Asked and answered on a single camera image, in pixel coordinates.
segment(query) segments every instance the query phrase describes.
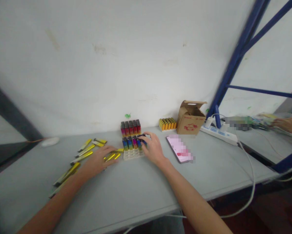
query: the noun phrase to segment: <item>power strip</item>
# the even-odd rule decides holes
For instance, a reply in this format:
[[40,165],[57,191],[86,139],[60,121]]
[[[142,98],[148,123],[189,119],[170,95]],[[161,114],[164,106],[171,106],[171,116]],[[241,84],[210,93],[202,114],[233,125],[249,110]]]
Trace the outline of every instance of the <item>power strip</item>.
[[201,126],[200,131],[208,133],[211,136],[217,137],[231,145],[237,146],[238,139],[235,134],[228,133],[226,131],[222,132],[220,131],[220,129],[212,127],[212,126],[205,127],[205,125]]

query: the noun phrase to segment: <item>left hand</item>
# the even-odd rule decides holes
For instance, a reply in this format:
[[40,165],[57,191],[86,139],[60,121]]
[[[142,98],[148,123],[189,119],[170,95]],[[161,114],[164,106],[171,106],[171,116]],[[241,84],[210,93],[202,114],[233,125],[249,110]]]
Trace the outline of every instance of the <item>left hand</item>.
[[117,150],[113,146],[103,146],[99,150],[95,151],[91,156],[89,156],[86,163],[80,168],[77,172],[79,176],[84,177],[86,180],[96,176],[102,172],[106,167],[117,163],[118,160],[110,160],[105,162],[104,157],[111,153],[112,151]]
[[275,119],[271,126],[277,126],[292,133],[292,119]]

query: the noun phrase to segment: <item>gray table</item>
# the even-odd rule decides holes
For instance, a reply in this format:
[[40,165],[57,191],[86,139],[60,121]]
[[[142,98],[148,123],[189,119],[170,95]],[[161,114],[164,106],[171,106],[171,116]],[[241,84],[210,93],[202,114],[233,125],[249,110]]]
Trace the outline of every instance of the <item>gray table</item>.
[[[267,137],[274,149],[281,156],[275,153],[267,139],[256,131]],[[292,137],[274,131],[264,131],[260,129],[256,129],[256,131],[238,131],[237,134],[239,140],[243,144],[274,164],[279,163],[288,155],[292,154]]]
[[[158,127],[163,152],[176,169],[207,200],[248,187],[251,169],[245,153],[200,132],[184,142],[196,156],[195,163],[179,164]],[[61,138],[57,145],[34,149],[0,173],[0,232],[19,230],[48,201],[52,184],[69,168],[69,162],[88,138],[108,140],[122,147],[121,133],[105,132]],[[257,182],[277,175],[251,159]],[[162,173],[147,158],[121,160],[107,168],[80,190],[63,215],[55,233],[107,233],[143,223],[179,208]]]

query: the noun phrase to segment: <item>green mark on wall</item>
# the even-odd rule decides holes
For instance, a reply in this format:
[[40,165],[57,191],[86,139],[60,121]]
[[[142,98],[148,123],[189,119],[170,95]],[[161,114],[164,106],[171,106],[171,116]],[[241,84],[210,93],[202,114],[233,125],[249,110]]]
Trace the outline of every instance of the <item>green mark on wall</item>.
[[131,118],[131,113],[126,114],[126,115],[125,115],[125,118],[127,118],[127,119]]

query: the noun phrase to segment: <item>blue metal shelf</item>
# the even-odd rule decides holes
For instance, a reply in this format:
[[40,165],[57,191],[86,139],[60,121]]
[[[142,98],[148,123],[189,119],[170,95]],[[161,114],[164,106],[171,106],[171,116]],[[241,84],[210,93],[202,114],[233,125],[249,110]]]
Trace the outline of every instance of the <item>blue metal shelf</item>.
[[[248,17],[246,25],[240,35],[238,44],[233,52],[230,62],[223,75],[222,81],[218,87],[215,97],[207,113],[207,118],[215,113],[219,113],[219,106],[229,88],[241,89],[245,91],[265,93],[270,95],[277,95],[282,97],[292,98],[292,94],[276,92],[271,90],[240,87],[231,85],[231,81],[245,55],[245,53],[254,46],[291,8],[292,0],[289,0],[277,13],[276,15],[254,36],[256,29],[269,5],[270,0],[256,0],[253,5],[252,11]],[[215,115],[217,127],[220,128],[220,117]],[[274,170],[277,172],[284,172],[292,168],[292,154],[286,159],[275,165]]]

